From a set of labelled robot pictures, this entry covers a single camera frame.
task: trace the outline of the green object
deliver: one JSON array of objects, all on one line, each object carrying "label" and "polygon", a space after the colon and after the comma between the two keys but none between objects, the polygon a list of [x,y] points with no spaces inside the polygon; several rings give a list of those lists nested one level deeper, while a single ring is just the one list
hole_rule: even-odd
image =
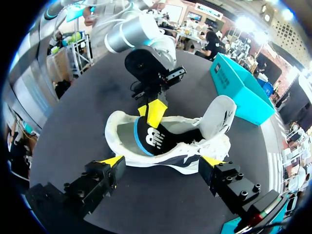
[{"label": "green object", "polygon": [[78,40],[80,40],[81,39],[81,34],[80,34],[80,32],[76,32],[76,34],[73,34],[72,35],[72,42],[76,42],[76,41],[78,41]]},{"label": "green object", "polygon": [[58,51],[59,51],[59,47],[57,47],[57,46],[54,46],[54,47],[51,49],[52,55],[55,55]]}]

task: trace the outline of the storage box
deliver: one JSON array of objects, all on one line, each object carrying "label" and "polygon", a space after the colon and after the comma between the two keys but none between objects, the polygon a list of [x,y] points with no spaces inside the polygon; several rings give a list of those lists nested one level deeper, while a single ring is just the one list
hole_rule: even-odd
[{"label": "storage box", "polygon": [[261,125],[275,113],[256,79],[235,61],[218,53],[210,72],[218,94],[229,96],[236,103],[237,117]]}]

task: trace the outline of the desk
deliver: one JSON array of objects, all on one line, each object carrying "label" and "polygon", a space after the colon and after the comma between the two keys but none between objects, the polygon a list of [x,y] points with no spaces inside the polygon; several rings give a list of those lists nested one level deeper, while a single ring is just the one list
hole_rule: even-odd
[{"label": "desk", "polygon": [[[115,110],[138,114],[130,91],[136,79],[124,67],[129,52],[104,57],[62,96],[35,147],[31,186],[49,181],[63,191],[64,183],[79,177],[85,164],[113,156],[103,135],[107,118]],[[209,72],[212,63],[179,50],[176,58],[187,74],[168,90],[165,115],[200,117],[217,96]],[[268,192],[261,128],[235,117],[227,135],[231,148],[226,160],[238,163],[250,181]],[[154,166],[127,167],[113,196],[104,198],[85,220],[119,234],[219,234],[232,218],[198,173],[182,175],[170,167]]]},{"label": "desk", "polygon": [[200,42],[202,39],[200,39],[199,37],[193,37],[193,36],[189,36],[187,34],[184,34],[184,33],[177,33],[176,35],[176,39],[175,39],[175,47],[176,45],[178,44],[178,42],[180,41],[180,37],[185,37],[185,38],[189,38],[191,40],[195,40],[197,42]]}]

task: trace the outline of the black bolt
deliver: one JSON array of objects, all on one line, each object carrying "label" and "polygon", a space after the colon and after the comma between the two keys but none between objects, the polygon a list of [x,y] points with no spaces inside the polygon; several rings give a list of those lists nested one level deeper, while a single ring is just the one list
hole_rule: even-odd
[{"label": "black bolt", "polygon": [[240,192],[240,194],[239,194],[239,197],[240,197],[241,199],[245,199],[245,198],[247,197],[247,195],[248,195],[248,192],[245,191],[245,190],[242,190],[242,191]]},{"label": "black bolt", "polygon": [[261,184],[255,184],[254,187],[253,187],[253,191],[256,193],[256,192],[259,192],[261,189]]},{"label": "black bolt", "polygon": [[243,173],[238,173],[236,179],[242,179],[244,177]]},{"label": "black bolt", "polygon": [[231,182],[232,181],[232,177],[230,177],[230,176],[226,177],[226,181],[227,182]]},{"label": "black bolt", "polygon": [[77,194],[80,197],[84,197],[84,191],[83,190],[78,190]]}]

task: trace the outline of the teal box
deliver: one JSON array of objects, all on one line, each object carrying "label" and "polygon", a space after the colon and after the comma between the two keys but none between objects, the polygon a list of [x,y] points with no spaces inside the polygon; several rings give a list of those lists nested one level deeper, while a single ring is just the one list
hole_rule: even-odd
[{"label": "teal box", "polygon": [[275,113],[268,96],[245,68],[230,58],[217,54],[210,73],[219,95],[226,95],[237,105],[236,116],[261,125]]}]

